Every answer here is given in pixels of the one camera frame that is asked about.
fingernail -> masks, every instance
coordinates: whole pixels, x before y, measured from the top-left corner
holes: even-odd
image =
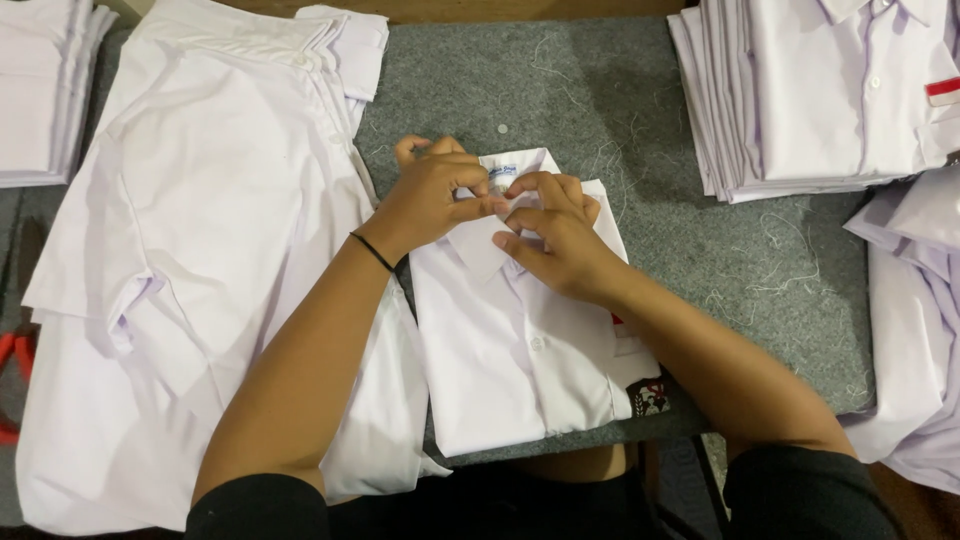
[[[507,240],[510,237],[506,233],[495,233],[493,235],[493,245],[500,248],[501,250],[507,247]]]

shirt collar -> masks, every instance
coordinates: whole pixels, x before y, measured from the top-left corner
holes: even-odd
[[[820,3],[827,11],[830,21],[838,24],[872,1],[874,0],[820,0]],[[891,0],[891,3],[894,2],[899,2],[910,16],[924,26],[930,25],[927,0]]]
[[[506,189],[518,177],[530,172],[546,171],[560,174],[560,168],[546,148],[484,156],[480,158],[480,164],[487,167],[490,172],[491,193],[495,193],[496,190],[502,192],[502,189]],[[472,196],[473,194],[465,188],[458,189],[456,193],[458,199]],[[511,201],[511,209],[513,206],[532,206],[539,200],[540,197],[536,192],[528,192]],[[480,283],[488,282],[510,259],[503,250],[493,245],[493,234],[500,231],[512,232],[500,216],[491,215],[461,223],[446,234],[450,246],[457,252],[470,274]]]

hand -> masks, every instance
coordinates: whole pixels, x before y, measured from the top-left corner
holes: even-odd
[[[506,224],[517,234],[523,229],[537,233],[543,238],[544,251],[510,233],[494,234],[493,243],[558,293],[604,304],[616,295],[624,271],[632,269],[593,230],[600,204],[584,195],[580,180],[546,172],[521,176],[504,196],[513,199],[534,189],[543,210],[515,209]]]
[[[489,196],[487,168],[453,137],[441,138],[417,158],[414,151],[427,145],[429,139],[416,135],[396,144],[400,178],[373,216],[357,229],[391,265],[437,241],[459,223],[510,211],[504,199]],[[457,187],[468,187],[476,198],[454,201]]]

forearm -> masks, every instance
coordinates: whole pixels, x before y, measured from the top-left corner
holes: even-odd
[[[213,433],[194,501],[230,479],[317,469],[340,425],[390,273],[348,238],[256,361]]]
[[[750,340],[624,267],[605,307],[630,325],[728,440],[853,455],[832,411]]]

shirt sleeve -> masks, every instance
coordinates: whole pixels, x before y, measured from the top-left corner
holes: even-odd
[[[749,450],[730,464],[724,499],[733,538],[897,538],[867,468],[835,452]]]
[[[184,540],[248,538],[328,540],[324,496],[301,479],[252,475],[216,487],[187,515]]]

